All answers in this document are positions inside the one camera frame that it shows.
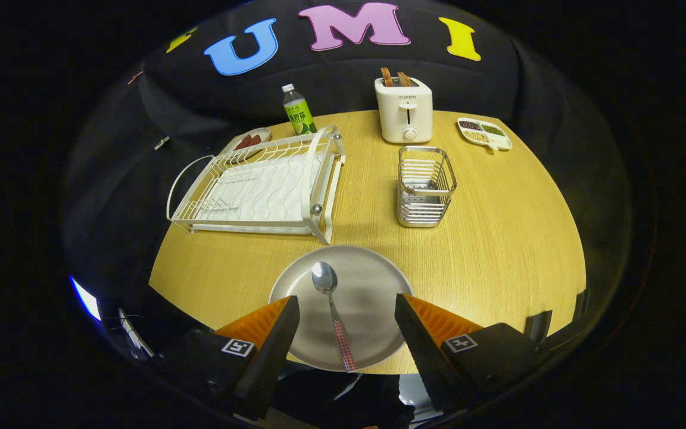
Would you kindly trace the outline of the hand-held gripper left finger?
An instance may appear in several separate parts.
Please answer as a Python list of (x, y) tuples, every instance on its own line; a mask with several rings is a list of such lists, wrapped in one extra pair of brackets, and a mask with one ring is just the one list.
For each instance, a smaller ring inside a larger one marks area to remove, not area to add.
[(297, 296), (213, 332), (191, 329), (155, 356), (163, 378), (209, 407), (264, 418), (300, 322)]

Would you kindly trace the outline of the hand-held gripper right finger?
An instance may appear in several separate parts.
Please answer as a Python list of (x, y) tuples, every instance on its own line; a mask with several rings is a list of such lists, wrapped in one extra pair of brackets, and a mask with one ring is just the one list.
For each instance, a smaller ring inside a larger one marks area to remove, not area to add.
[(508, 324), (483, 327), (411, 295), (397, 294), (395, 320), (442, 412), (501, 396), (549, 358), (544, 345)]

